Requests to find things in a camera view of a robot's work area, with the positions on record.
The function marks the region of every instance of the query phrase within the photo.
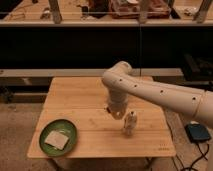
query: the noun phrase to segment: green plate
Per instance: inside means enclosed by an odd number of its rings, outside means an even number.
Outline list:
[[[53,130],[58,131],[64,135],[66,135],[67,137],[69,137],[69,140],[66,143],[63,150],[59,150],[44,142],[46,137]],[[41,132],[40,138],[39,138],[39,144],[40,144],[40,148],[42,149],[42,151],[44,153],[46,153],[48,156],[58,157],[58,156],[62,156],[64,154],[70,152],[73,149],[73,147],[75,146],[76,140],[77,140],[77,129],[76,129],[75,125],[68,120],[59,119],[59,120],[55,120],[55,121],[49,123],[43,129],[43,131]]]

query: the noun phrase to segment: cable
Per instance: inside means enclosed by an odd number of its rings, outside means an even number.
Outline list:
[[[169,127],[170,134],[171,134],[171,137],[172,137],[172,140],[173,140],[174,135],[173,135],[171,126],[169,125],[168,122],[167,122],[167,125],[168,125],[168,127]],[[193,168],[193,166],[194,166],[199,160],[201,160],[202,158],[204,158],[205,160],[208,161],[208,159],[206,158],[206,155],[207,155],[208,152],[209,152],[209,144],[207,144],[207,150],[206,150],[205,153],[202,152],[199,143],[196,143],[196,145],[197,145],[197,147],[198,147],[198,149],[199,149],[199,151],[200,151],[200,153],[201,153],[201,156],[198,157],[197,159],[195,159],[189,167],[185,167],[185,166],[184,166],[182,160],[180,159],[180,157],[179,157],[178,155],[175,156],[175,157],[178,159],[178,161],[180,162],[181,166],[182,166],[181,171],[198,171],[197,169]],[[176,164],[174,158],[172,158],[172,161],[173,161],[173,164],[174,164],[176,170],[178,171],[179,169],[178,169],[178,166],[177,166],[177,164]]]
[[[200,145],[199,143],[196,143],[197,147],[198,147],[198,150],[200,151],[201,155],[203,155],[203,158],[208,161],[208,158],[204,155],[204,153],[202,152],[201,148],[200,148]]]
[[[172,157],[172,161],[173,161],[173,164],[174,164],[174,166],[175,166],[176,171],[179,171],[178,166],[177,166],[177,164],[175,163],[174,157]]]
[[[200,157],[198,157],[197,159],[195,159],[193,162],[192,162],[192,164],[189,166],[189,167],[185,167],[185,168],[183,168],[181,171],[198,171],[197,169],[195,169],[195,168],[193,168],[193,166],[198,162],[198,161],[200,161],[202,158],[204,158],[206,155],[207,155],[207,153],[209,152],[209,144],[207,144],[207,150],[206,150],[206,152],[203,154],[201,154],[201,156]]]

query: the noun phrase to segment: white bottle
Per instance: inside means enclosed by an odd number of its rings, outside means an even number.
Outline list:
[[[123,132],[130,136],[137,123],[137,114],[134,111],[128,113],[124,120]]]

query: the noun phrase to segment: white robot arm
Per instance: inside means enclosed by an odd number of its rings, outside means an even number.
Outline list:
[[[102,76],[102,82],[109,91],[108,108],[115,119],[121,119],[125,114],[128,93],[213,128],[213,92],[142,81],[130,76],[131,70],[130,64],[121,61]],[[213,148],[210,152],[207,171],[213,170]]]

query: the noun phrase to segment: wood grain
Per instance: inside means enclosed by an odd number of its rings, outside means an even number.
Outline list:
[[[175,149],[162,109],[131,97],[128,111],[138,113],[131,137],[122,133],[123,120],[106,111],[106,88],[100,77],[54,78],[28,151],[30,158],[46,158],[39,147],[43,128],[68,119],[78,130],[78,142],[67,158],[174,156]]]

